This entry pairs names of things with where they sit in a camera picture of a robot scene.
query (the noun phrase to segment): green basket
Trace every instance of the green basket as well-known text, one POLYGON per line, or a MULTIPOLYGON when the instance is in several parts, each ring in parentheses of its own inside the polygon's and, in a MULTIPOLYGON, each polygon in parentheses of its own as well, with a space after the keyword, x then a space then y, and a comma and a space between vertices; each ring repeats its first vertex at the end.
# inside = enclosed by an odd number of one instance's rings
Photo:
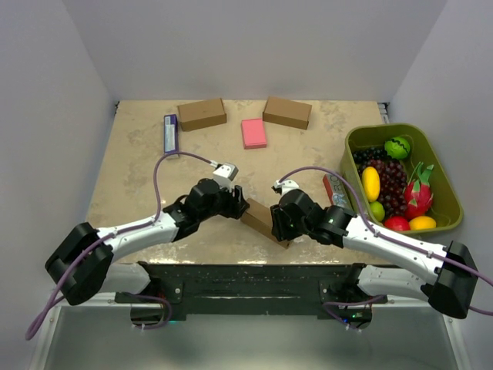
MULTIPOLYGON (((372 146, 382 147, 386 140, 394 136, 404 137, 411 145, 411 155, 401 161, 404 164, 408 176, 412 174, 414 167, 419 162, 423 162, 425 166, 434 165, 433 172, 430 176, 430 187, 434 193, 434 200, 433 206, 426 214, 437 221, 437 227, 427 230, 402 231, 401 233, 422 235, 451 230, 458 226, 463 217, 462 206, 448 181, 444 169, 438 161, 437 155, 431 148, 428 138, 423 131, 406 123, 358 127, 351 130, 346 136, 344 155, 340 160, 340 173, 358 193, 360 200, 363 201, 363 205, 367 209, 369 219, 381 225, 381 223, 374 219, 373 214, 370 212, 370 205, 364 196, 363 185, 358 176, 352 153, 356 150, 363 150, 372 146)), ((350 191, 348 191, 348 194, 353 208, 357 210, 354 195, 350 191)))

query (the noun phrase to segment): white wall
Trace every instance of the white wall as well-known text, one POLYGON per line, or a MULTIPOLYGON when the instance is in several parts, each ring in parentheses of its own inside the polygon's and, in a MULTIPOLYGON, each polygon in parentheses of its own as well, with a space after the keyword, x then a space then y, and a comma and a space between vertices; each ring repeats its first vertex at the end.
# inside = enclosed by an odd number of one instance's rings
MULTIPOLYGON (((464 207, 455 237, 493 275, 493 2, 449 0, 390 105, 395 122, 423 128, 464 207)), ((478 284, 473 304, 493 311, 493 290, 478 284)), ((490 369, 493 318, 462 323, 474 369, 490 369)))
POLYGON ((63 0, 119 99, 388 101, 446 0, 63 0))
POLYGON ((26 368, 44 263, 84 219, 112 100, 59 0, 0 0, 0 368, 26 368))

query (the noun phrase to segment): yellow fruit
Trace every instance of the yellow fruit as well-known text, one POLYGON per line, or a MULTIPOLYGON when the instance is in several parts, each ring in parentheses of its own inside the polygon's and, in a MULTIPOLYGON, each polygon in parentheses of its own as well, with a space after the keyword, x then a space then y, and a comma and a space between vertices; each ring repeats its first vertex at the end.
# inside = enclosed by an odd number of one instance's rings
POLYGON ((437 221, 428 216, 420 216, 409 221, 411 230, 435 229, 437 221))
POLYGON ((361 175, 361 182, 363 183, 364 194, 367 196, 368 202, 374 202, 378 199, 380 194, 380 177, 377 170, 373 167, 367 167, 364 169, 361 175))

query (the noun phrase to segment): dragon fruit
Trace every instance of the dragon fruit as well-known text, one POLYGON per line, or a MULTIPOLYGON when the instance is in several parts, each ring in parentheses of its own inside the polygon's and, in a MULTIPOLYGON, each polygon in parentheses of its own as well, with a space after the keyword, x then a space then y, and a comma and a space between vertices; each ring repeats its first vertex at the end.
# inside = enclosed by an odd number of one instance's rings
POLYGON ((433 165, 426 167, 426 170, 421 172, 422 167, 423 163, 420 162, 414 169, 414 172, 418 175, 418 179, 412 180, 404 190, 404 199, 407 202, 407 209, 404 215, 408 220, 423 216, 433 204, 433 193, 431 192, 428 181, 433 170, 433 165))

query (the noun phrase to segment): bunch of grapes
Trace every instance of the bunch of grapes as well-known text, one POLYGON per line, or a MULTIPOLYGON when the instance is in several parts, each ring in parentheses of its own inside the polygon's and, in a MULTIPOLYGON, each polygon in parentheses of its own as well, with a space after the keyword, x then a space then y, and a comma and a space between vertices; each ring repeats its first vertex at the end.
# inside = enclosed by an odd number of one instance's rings
POLYGON ((407 186, 407 175, 398 160, 385 163, 383 160, 368 160, 358 168, 363 173, 367 167, 373 167, 380 177, 380 195, 378 201, 385 209, 385 218, 404 216, 407 209, 404 189, 407 186))
POLYGON ((370 149, 354 152, 353 159, 356 164, 363 164, 368 160, 389 160, 390 157, 384 148, 371 147, 370 149))

